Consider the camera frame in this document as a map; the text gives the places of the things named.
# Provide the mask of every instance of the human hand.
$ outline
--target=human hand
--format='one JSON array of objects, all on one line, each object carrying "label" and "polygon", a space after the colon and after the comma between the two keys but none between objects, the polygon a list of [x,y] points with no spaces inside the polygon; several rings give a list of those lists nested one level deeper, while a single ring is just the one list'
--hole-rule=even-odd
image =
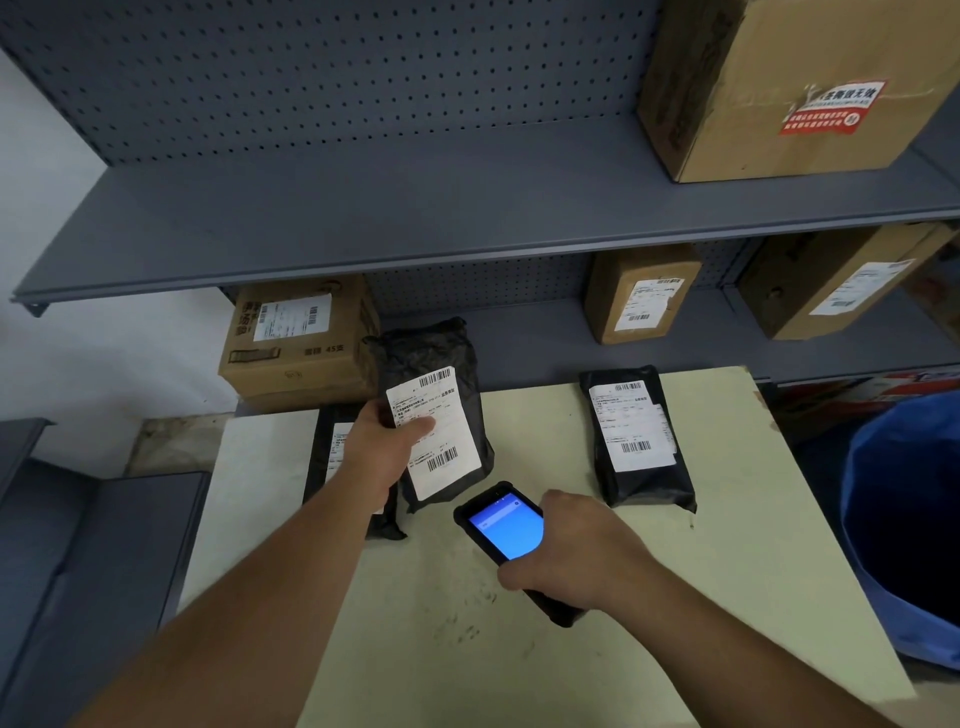
[{"label": "human hand", "polygon": [[344,462],[337,474],[351,480],[351,488],[370,493],[371,512],[382,508],[390,486],[403,475],[410,461],[410,448],[433,429],[432,417],[411,420],[401,427],[386,427],[390,405],[384,400],[367,402],[344,442]]},{"label": "human hand", "polygon": [[547,491],[543,540],[500,567],[505,589],[532,589],[581,609],[608,611],[629,579],[656,564],[640,537],[596,498]]}]

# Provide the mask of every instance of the gray shelf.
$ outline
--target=gray shelf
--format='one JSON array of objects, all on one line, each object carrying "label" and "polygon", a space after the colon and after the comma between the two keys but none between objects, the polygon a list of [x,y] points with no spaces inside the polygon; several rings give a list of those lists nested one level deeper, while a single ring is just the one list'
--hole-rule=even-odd
[{"label": "gray shelf", "polygon": [[913,146],[930,164],[960,184],[960,87],[930,119]]},{"label": "gray shelf", "polygon": [[691,291],[666,336],[615,346],[593,340],[575,299],[392,318],[384,326],[418,327],[448,316],[467,321],[485,391],[644,364],[661,372],[745,365],[758,380],[784,383],[960,363],[960,348],[900,290],[845,330],[809,341],[767,339],[732,288]]},{"label": "gray shelf", "polygon": [[912,150],[876,172],[681,185],[616,115],[111,168],[13,299],[952,217],[960,189]]},{"label": "gray shelf", "polygon": [[3,500],[20,466],[30,457],[36,441],[49,424],[40,418],[0,423],[0,500]]}]

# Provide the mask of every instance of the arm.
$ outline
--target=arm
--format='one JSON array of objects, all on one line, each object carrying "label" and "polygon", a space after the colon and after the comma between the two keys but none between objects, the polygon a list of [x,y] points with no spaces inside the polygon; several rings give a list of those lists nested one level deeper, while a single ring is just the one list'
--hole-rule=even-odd
[{"label": "arm", "polygon": [[430,418],[385,428],[369,402],[337,474],[161,630],[74,725],[294,725],[371,513],[432,428]]},{"label": "arm", "polygon": [[500,583],[609,614],[660,663],[701,725],[894,727],[659,564],[599,501],[550,491],[541,506],[542,543],[500,567]]}]

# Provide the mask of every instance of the table surface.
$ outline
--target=table surface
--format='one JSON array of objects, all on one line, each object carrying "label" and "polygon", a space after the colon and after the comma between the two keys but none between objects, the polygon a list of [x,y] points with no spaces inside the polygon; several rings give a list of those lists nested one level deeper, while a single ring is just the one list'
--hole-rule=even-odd
[{"label": "table surface", "polygon": [[[699,502],[617,514],[669,568],[859,697],[914,696],[789,449],[743,368],[665,375]],[[664,726],[692,717],[612,620],[554,626],[454,524],[497,480],[538,499],[596,495],[587,405],[574,385],[483,395],[496,467],[453,503],[403,514],[402,543],[369,543],[300,725]],[[316,411],[232,421],[183,604],[300,506]]]}]

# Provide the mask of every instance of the blue trash can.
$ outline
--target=blue trash can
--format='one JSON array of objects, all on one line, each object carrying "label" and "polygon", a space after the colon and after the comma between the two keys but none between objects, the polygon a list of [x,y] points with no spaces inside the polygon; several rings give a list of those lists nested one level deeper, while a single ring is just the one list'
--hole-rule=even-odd
[{"label": "blue trash can", "polygon": [[894,648],[960,669],[960,392],[901,402],[853,436],[840,522]]}]

